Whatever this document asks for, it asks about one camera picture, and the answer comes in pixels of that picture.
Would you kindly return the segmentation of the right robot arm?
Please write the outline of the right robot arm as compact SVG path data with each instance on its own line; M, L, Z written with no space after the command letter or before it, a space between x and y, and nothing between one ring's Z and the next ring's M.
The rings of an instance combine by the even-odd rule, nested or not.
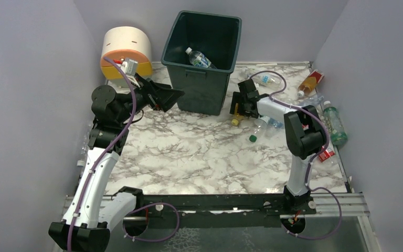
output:
M238 83L230 113L250 118L269 117L283 122L285 138L292 154L288 182L283 190L284 208L298 211L310 201L313 159L326 147L327 133L314 106L298 107L260 94L251 79Z

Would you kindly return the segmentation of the clear bottle dark green label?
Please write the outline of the clear bottle dark green label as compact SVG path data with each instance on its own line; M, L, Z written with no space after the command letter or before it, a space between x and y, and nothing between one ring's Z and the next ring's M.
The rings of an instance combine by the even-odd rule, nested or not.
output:
M188 47L185 50L185 53L189 57L189 62L196 67L203 67L203 68L212 68L216 69L217 67L200 51L193 50L192 48Z

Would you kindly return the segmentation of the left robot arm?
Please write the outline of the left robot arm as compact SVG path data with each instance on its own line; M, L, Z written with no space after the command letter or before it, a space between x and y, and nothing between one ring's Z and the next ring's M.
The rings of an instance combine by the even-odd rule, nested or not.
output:
M142 205L140 189L125 186L102 206L105 188L135 115L145 107L166 112L184 91L140 75L129 77L128 82L131 86L128 94L101 85L91 95L94 121L83 174L62 220L51 223L48 230L49 236L65 251L105 251L111 232L128 215L133 215L135 226L147 227L147 209Z

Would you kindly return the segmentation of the yellow juice bottle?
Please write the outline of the yellow juice bottle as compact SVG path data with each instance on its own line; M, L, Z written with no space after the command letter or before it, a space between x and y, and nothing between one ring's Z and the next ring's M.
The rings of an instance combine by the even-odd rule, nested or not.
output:
M232 117L232 120L231 120L231 124L233 126L238 126L241 121L246 119L246 117L244 115L240 115L238 113L238 108L239 108L239 104L236 103L235 106L234 106L233 117Z

